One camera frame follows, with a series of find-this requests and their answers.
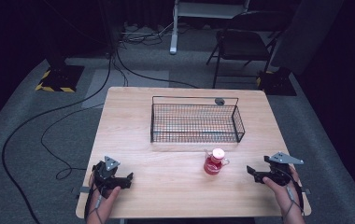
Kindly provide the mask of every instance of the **metal bracket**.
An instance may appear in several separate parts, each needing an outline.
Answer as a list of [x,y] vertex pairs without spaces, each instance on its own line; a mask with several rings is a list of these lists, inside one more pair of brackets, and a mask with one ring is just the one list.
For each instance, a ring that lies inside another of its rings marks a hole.
[[304,161],[298,160],[292,156],[289,156],[283,152],[278,152],[274,156],[270,157],[270,161],[277,163],[291,163],[291,164],[304,164]]
[[112,169],[118,167],[121,163],[119,161],[115,161],[111,159],[108,156],[105,156],[105,164],[106,164],[106,169],[108,171],[111,171]]

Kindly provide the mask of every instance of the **black wire basket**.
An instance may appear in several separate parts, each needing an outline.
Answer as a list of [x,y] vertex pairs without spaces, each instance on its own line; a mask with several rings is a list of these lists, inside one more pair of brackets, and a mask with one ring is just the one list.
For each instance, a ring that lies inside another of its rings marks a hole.
[[239,143],[238,98],[153,96],[151,142]]

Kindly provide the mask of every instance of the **gray carpet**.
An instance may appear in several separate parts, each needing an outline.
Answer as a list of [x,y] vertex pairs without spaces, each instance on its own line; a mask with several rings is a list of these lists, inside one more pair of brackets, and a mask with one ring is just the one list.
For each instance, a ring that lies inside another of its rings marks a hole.
[[[99,69],[95,70],[95,73],[92,77],[92,81],[90,87],[88,88],[87,94],[85,98],[90,97],[94,93],[96,93],[100,87],[105,83],[106,84],[103,89],[101,89],[97,94],[95,94],[90,99],[84,101],[82,103],[82,107],[89,108],[94,105],[102,104],[107,96],[107,90],[110,87],[118,87],[118,86],[129,86],[129,87],[159,87],[159,88],[167,88],[169,87],[168,82],[164,81],[156,81],[150,78],[157,78],[162,80],[169,80],[169,72],[168,71],[133,71],[136,74],[139,74],[142,77],[138,77],[137,75],[127,71],[127,70],[111,70],[110,77],[107,79],[107,70]],[[95,108],[103,108],[102,105],[96,106]]]
[[[164,36],[159,45],[125,45],[126,49],[119,49],[119,53],[132,70],[165,71],[171,80],[210,88],[215,64],[212,61],[206,66],[205,62],[215,44],[214,34],[212,30],[187,31],[179,36],[174,56],[169,55],[169,35]],[[96,89],[92,86],[96,71],[108,66],[108,60],[100,57],[71,58],[66,63],[85,66],[77,92],[35,91],[48,68],[47,62],[43,62],[28,74],[0,112],[0,223],[35,223],[19,191],[3,170],[3,145],[8,136],[35,115],[84,99],[90,88]],[[243,67],[242,63],[228,62],[221,65],[220,70],[254,76],[261,67],[262,63]],[[129,77],[129,83],[135,83],[136,78]],[[269,96],[268,99],[290,153],[305,161],[305,165],[297,166],[304,186],[312,192],[308,195],[312,214],[305,217],[305,221],[355,223],[355,183],[293,76],[291,81],[297,96]],[[170,83],[169,87],[191,88],[177,83]],[[218,83],[217,88],[253,90],[254,78],[246,78],[243,83]],[[101,113],[101,109],[83,108],[81,103],[49,112],[27,122],[7,144],[8,170],[41,223],[84,223],[75,214],[84,171],[74,170],[67,178],[57,180],[55,176],[67,166],[48,150],[72,167],[86,168]],[[280,217],[256,217],[255,222],[280,223]]]

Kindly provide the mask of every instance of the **human hand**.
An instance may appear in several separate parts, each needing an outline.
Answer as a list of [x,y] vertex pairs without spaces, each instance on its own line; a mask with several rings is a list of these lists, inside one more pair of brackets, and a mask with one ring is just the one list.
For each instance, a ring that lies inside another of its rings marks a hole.
[[[293,177],[294,181],[298,182],[299,175],[292,167],[290,168],[291,168],[291,176]],[[284,217],[284,222],[286,224],[305,223],[303,216],[301,214],[301,208],[298,205],[299,197],[294,187],[294,184],[292,182],[289,182],[288,185],[283,187],[275,183],[272,179],[268,177],[264,177],[263,182],[268,188],[270,188],[275,193],[277,203],[279,204],[280,207],[280,212]],[[291,200],[287,187],[289,187],[291,194],[294,197],[294,201]]]
[[[92,186],[92,182],[93,182],[93,178],[91,175],[90,186]],[[91,203],[90,203],[90,209],[89,209],[90,212],[87,216],[87,224],[106,223],[107,219],[110,217],[113,203],[117,199],[117,196],[119,196],[121,187],[117,186],[113,190],[109,189],[106,193],[106,195],[108,195],[107,199],[101,195],[99,190],[96,189],[95,185],[93,185],[92,188],[94,188],[94,191],[93,191],[93,195],[91,197]]]

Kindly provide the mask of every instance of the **small black object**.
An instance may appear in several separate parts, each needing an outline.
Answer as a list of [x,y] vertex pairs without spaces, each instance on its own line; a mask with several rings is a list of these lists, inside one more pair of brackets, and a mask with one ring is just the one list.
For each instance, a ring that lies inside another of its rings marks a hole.
[[107,190],[120,186],[122,189],[131,187],[131,180],[134,173],[130,173],[127,177],[116,177],[119,162],[109,157],[105,157],[105,161],[99,161],[92,168],[95,186],[102,192],[102,196],[107,197]]
[[258,89],[267,95],[296,96],[297,93],[289,80],[289,74],[286,74],[283,69],[276,72],[260,71],[256,77]]
[[224,105],[226,102],[224,101],[223,98],[216,98],[216,99],[215,99],[215,103],[216,103],[217,105]]

